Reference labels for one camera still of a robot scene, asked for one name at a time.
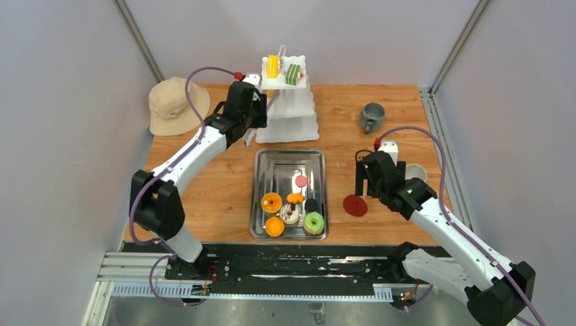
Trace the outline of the metal tongs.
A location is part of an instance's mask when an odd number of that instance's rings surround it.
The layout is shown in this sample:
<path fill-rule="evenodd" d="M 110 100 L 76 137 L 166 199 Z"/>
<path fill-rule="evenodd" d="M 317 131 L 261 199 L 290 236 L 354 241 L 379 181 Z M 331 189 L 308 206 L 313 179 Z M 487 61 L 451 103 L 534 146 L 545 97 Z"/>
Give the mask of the metal tongs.
<path fill-rule="evenodd" d="M 278 98 L 278 92 L 275 92 L 270 98 L 266 94 L 260 94 L 259 100 L 253 102 L 253 108 L 255 108 L 256 104 L 258 104 L 259 107 L 256 109 L 256 112 L 254 113 L 255 117 L 242 137 L 246 147 L 248 147 L 254 139 L 257 129 L 265 128 L 268 125 L 268 112 Z"/>

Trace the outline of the yellow cake slice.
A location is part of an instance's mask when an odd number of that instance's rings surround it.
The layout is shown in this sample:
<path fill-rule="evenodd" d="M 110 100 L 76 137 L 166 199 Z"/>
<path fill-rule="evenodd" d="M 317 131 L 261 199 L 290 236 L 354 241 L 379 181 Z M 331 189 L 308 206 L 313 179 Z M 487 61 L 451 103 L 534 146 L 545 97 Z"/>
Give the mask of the yellow cake slice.
<path fill-rule="evenodd" d="M 280 69 L 280 58 L 277 55 L 269 55 L 266 68 L 267 78 L 270 79 L 277 78 L 279 69 Z"/>

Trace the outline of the green striped cake slice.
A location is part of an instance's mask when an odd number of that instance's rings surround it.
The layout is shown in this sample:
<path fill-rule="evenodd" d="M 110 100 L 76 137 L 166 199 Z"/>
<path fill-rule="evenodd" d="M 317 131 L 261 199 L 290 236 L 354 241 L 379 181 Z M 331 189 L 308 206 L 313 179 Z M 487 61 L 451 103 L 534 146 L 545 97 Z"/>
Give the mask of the green striped cake slice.
<path fill-rule="evenodd" d="M 296 86 L 301 78 L 301 66 L 290 64 L 285 74 L 285 83 L 290 86 Z"/>

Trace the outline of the orange glazed donut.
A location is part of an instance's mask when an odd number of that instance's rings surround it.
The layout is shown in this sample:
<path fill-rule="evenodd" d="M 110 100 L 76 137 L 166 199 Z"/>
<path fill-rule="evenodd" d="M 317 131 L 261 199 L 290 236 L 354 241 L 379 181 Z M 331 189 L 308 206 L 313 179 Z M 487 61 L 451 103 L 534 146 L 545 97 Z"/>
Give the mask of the orange glazed donut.
<path fill-rule="evenodd" d="M 283 199 L 276 192 L 268 192 L 261 199 L 261 208 L 267 214 L 276 214 L 283 206 Z"/>

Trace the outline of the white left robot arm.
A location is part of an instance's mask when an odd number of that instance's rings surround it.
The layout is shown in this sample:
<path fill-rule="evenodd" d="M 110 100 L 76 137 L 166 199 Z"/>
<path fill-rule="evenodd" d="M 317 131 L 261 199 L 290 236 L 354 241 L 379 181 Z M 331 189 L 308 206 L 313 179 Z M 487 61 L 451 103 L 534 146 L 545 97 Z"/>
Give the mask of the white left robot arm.
<path fill-rule="evenodd" d="M 150 172 L 137 171 L 132 177 L 130 218 L 153 233 L 183 260 L 182 272 L 201 280 L 208 262 L 200 257 L 203 246 L 184 226 L 181 194 L 193 178 L 216 156 L 249 133 L 267 126 L 267 96 L 255 82 L 233 82 L 227 99 L 220 102 L 186 146 Z"/>

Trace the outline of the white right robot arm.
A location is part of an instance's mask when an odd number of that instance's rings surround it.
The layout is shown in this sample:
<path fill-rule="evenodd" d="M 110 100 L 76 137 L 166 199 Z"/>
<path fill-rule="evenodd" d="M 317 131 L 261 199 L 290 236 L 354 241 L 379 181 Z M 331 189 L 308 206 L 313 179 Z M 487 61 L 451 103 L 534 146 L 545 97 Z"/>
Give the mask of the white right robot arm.
<path fill-rule="evenodd" d="M 356 163 L 357 195 L 378 199 L 390 211 L 431 235 L 456 261 L 452 265 L 405 242 L 390 255 L 389 276 L 397 283 L 423 280 L 466 305 L 481 325 L 508 325 L 531 302 L 536 272 L 495 251 L 450 212 L 417 177 L 406 179 L 406 163 L 384 151 Z"/>

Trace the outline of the yellow black round coaster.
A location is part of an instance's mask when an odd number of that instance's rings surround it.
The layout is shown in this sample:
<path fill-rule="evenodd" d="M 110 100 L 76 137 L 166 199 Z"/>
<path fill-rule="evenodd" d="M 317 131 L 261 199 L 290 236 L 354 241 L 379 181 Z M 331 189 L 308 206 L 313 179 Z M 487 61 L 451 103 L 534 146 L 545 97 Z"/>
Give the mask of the yellow black round coaster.
<path fill-rule="evenodd" d="M 368 149 L 360 149 L 355 153 L 355 161 L 356 162 L 360 162 L 362 161 L 366 156 L 370 155 L 372 153 L 372 151 L 368 150 Z"/>

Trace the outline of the white cup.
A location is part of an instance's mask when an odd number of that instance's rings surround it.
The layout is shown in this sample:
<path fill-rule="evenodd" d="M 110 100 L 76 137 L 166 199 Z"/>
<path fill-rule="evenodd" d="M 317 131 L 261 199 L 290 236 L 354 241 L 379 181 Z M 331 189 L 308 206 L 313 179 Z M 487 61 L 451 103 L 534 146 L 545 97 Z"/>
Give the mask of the white cup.
<path fill-rule="evenodd" d="M 406 166 L 405 180 L 418 178 L 424 182 L 428 179 L 427 171 L 419 164 L 408 164 Z"/>

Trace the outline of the white three-tier dessert stand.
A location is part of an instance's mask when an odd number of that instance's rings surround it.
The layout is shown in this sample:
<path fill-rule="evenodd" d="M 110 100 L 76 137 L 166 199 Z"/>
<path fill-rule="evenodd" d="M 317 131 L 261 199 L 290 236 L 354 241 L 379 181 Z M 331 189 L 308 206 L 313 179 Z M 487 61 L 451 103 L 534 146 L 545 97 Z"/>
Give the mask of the white three-tier dessert stand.
<path fill-rule="evenodd" d="M 280 45 L 277 54 L 280 69 L 275 79 L 267 78 L 268 56 L 262 58 L 261 92 L 275 90 L 279 98 L 268 112 L 268 126 L 257 130 L 255 141 L 264 143 L 291 143 L 319 139 L 319 125 L 315 111 L 314 95 L 306 67 L 305 55 L 288 56 L 286 46 Z M 290 64 L 301 66 L 301 78 L 296 86 L 285 83 L 285 74 Z"/>

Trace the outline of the black round cookie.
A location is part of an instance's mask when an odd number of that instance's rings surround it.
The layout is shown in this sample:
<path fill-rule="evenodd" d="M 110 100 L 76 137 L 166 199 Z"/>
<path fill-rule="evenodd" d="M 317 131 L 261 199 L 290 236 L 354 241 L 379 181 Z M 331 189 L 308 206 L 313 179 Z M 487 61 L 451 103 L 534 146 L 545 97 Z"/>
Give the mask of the black round cookie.
<path fill-rule="evenodd" d="M 306 199 L 304 203 L 304 210 L 307 214 L 309 214 L 309 213 L 319 213 L 321 209 L 319 202 L 313 198 L 310 198 Z"/>

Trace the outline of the pink macaron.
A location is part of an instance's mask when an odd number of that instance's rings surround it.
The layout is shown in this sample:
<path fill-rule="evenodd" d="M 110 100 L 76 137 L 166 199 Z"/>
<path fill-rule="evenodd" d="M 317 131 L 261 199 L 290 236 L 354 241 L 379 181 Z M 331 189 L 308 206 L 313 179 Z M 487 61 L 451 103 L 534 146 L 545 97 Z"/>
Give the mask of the pink macaron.
<path fill-rule="evenodd" d="M 298 175 L 295 177 L 295 185 L 297 187 L 303 188 L 308 186 L 308 178 L 304 175 Z"/>

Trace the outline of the green glazed donut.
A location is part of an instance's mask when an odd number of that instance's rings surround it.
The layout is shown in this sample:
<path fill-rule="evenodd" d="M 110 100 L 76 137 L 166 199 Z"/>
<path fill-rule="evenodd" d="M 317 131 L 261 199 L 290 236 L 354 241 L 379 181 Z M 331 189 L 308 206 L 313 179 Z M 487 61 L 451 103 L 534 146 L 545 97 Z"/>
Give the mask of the green glazed donut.
<path fill-rule="evenodd" d="M 304 218 L 303 229 L 306 234 L 319 235 L 325 229 L 325 218 L 318 212 L 309 212 Z"/>

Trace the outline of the metal tray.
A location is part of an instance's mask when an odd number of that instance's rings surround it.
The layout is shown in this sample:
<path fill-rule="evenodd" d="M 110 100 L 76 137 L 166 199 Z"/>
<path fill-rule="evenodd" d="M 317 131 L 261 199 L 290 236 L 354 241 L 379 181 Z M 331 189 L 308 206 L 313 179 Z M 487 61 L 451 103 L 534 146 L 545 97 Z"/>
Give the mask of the metal tray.
<path fill-rule="evenodd" d="M 308 178 L 307 187 L 297 187 L 295 177 L 304 175 Z M 300 193 L 305 200 L 299 206 L 300 220 L 295 225 L 285 225 L 285 231 L 279 237 L 271 237 L 264 230 L 268 218 L 277 216 L 267 214 L 261 208 L 261 199 L 268 192 L 276 192 L 288 204 L 287 195 Z M 325 218 L 325 229 L 319 235 L 306 234 L 303 229 L 306 212 L 306 199 L 313 198 L 319 202 L 320 214 Z M 329 232 L 329 215 L 327 204 L 327 177 L 325 154 L 319 149 L 261 149 L 255 157 L 253 191 L 249 232 L 258 240 L 323 240 Z"/>

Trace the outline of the beige bucket hat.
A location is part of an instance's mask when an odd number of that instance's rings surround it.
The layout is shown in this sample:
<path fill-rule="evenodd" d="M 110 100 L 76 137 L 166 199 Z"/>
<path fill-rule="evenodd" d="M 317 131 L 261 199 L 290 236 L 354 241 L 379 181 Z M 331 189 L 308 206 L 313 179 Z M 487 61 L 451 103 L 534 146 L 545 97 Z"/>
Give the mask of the beige bucket hat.
<path fill-rule="evenodd" d="M 184 134 L 200 125 L 211 104 L 208 91 L 191 82 L 185 95 L 186 79 L 170 77 L 155 85 L 148 96 L 150 125 L 154 136 Z"/>

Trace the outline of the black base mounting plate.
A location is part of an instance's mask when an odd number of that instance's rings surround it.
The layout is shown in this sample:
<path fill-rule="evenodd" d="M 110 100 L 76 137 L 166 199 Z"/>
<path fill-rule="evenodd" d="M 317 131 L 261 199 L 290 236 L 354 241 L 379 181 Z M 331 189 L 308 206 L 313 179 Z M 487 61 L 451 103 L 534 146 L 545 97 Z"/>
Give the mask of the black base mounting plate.
<path fill-rule="evenodd" d="M 169 280 L 211 282 L 213 294 L 372 295 L 377 284 L 417 282 L 389 255 L 392 245 L 206 244 L 200 259 L 169 260 Z"/>

